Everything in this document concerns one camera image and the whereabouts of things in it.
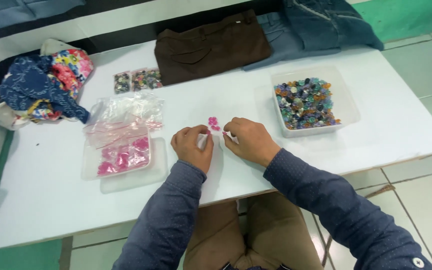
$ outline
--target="left hand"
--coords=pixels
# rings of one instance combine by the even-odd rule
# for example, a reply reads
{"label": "left hand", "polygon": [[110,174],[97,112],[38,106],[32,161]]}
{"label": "left hand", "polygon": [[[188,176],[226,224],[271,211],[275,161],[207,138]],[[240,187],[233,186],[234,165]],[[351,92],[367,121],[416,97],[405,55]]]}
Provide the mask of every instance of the left hand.
{"label": "left hand", "polygon": [[213,158],[213,136],[209,134],[206,146],[201,150],[197,143],[198,134],[206,134],[208,127],[199,125],[195,127],[185,127],[173,135],[171,146],[177,157],[185,162],[191,163],[196,168],[208,173],[211,159]]}

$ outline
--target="button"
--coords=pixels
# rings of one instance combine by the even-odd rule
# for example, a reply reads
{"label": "button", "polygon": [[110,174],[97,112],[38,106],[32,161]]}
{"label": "button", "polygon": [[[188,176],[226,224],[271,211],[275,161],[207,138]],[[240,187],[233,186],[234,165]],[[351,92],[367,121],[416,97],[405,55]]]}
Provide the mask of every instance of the button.
{"label": "button", "polygon": [[423,268],[424,267],[424,262],[422,259],[420,258],[413,258],[413,264],[418,267],[418,268]]}

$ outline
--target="person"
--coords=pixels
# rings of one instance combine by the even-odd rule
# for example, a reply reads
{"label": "person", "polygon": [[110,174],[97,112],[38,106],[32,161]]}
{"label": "person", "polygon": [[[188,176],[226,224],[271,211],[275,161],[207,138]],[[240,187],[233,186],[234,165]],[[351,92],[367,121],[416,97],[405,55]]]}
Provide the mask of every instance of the person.
{"label": "person", "polygon": [[235,202],[198,209],[213,140],[196,145],[207,126],[185,127],[171,140],[179,160],[149,199],[113,270],[322,270],[299,208],[319,216],[334,241],[349,248],[356,270],[432,270],[411,234],[356,194],[341,176],[316,169],[277,145],[265,127],[233,118],[225,145],[265,167],[279,192],[248,198],[248,235],[240,233]]}

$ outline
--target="hand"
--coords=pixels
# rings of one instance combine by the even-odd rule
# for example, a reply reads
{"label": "hand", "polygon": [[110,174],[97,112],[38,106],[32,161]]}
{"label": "hand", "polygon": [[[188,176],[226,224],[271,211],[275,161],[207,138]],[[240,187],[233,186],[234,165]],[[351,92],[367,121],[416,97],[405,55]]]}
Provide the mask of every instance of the hand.
{"label": "hand", "polygon": [[246,118],[233,118],[224,126],[224,131],[231,132],[231,136],[237,137],[239,142],[237,144],[228,135],[223,135],[224,143],[229,150],[236,156],[261,164],[263,167],[267,167],[281,149],[263,124]]}
{"label": "hand", "polygon": [[198,134],[206,134],[207,130],[208,127],[205,125],[185,127],[174,134],[171,139],[171,146],[176,152],[177,158],[191,163],[205,174],[208,173],[213,158],[213,136],[208,135],[204,150],[201,150],[196,143]]}

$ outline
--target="khaki pants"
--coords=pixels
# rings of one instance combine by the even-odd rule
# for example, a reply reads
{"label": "khaki pants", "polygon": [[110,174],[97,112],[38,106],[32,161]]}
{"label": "khaki pants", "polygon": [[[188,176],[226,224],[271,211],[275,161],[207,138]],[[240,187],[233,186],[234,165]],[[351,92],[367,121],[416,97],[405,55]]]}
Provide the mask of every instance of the khaki pants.
{"label": "khaki pants", "polygon": [[303,214],[279,192],[248,198],[248,241],[240,232],[236,202],[202,207],[186,250],[184,270],[219,270],[228,262],[246,270],[323,270]]}

